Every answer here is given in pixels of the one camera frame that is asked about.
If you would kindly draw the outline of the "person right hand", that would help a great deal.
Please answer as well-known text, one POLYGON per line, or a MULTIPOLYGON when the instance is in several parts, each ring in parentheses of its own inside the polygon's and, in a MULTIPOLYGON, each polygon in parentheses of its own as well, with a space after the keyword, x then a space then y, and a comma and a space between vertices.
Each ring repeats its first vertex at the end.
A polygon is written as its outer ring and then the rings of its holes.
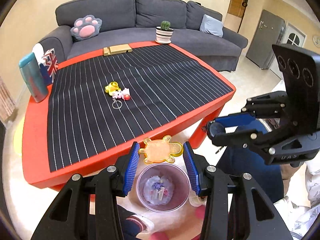
POLYGON ((280 166, 282 180, 290 180, 291 177, 300 169, 299 167, 292 167, 290 164, 280 166))

